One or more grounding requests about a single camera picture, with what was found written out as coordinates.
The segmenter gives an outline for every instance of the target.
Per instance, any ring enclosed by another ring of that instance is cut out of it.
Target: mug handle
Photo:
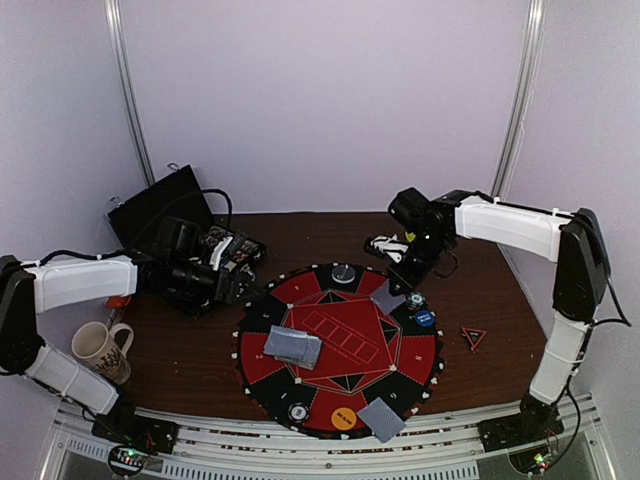
[[[129,332],[129,336],[127,337],[127,340],[125,340],[124,346],[121,348],[122,355],[126,357],[127,352],[129,351],[129,349],[131,348],[131,344],[133,343],[133,329],[126,323],[118,323],[117,325],[111,327],[111,330],[109,330],[109,335],[111,335],[111,338],[115,339],[116,333],[118,333],[120,330],[127,330]]]

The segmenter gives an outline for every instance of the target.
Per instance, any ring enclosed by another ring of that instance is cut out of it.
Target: white wall
[[[487,190],[528,3],[122,2],[154,168],[191,162],[242,212]]]
[[[640,465],[640,3],[554,0],[525,137],[508,199],[595,210],[613,282],[633,329],[603,326],[576,386],[591,390],[613,438],[623,479]],[[510,251],[548,332],[554,269]],[[600,314],[613,316],[608,302]]]
[[[103,2],[0,0],[0,65],[0,254],[112,249],[108,200],[143,184]],[[95,304],[59,309],[39,327],[68,350],[96,315]],[[31,382],[0,378],[0,478],[34,478],[56,405]]]

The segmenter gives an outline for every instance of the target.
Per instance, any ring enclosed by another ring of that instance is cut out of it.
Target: patterned mug
[[[114,340],[115,334],[121,330],[129,332],[122,349]],[[90,322],[73,336],[71,351],[91,370],[122,385],[131,375],[126,355],[132,343],[133,329],[126,323],[118,323],[109,330],[103,323]]]

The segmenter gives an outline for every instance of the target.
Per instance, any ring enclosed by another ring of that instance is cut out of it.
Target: metal pole
[[[122,29],[122,20],[120,18],[120,1],[105,0],[105,8],[107,13],[107,25],[109,26],[109,36],[111,37],[111,45],[113,46],[113,52],[116,56],[116,64],[118,66],[118,73],[120,75],[120,86],[122,88],[122,96],[124,97],[129,130],[138,156],[138,162],[142,168],[145,183],[149,187],[156,182],[156,179],[153,175],[153,169],[151,168],[149,152],[147,151],[147,144],[145,143],[142,125],[140,124],[138,106],[133,94],[133,83],[131,81],[127,49]]]
[[[522,122],[531,96],[532,80],[537,66],[538,52],[540,51],[544,12],[545,0],[530,0],[529,18],[524,37],[516,95],[513,100],[511,118],[509,119],[502,154],[500,155],[500,163],[491,188],[491,195],[494,197],[506,194],[513,175],[515,157],[521,140]]]

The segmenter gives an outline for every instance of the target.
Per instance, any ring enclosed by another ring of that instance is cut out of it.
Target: yellow button
[[[356,425],[356,421],[356,412],[350,408],[338,408],[331,414],[331,423],[338,430],[351,430]]]

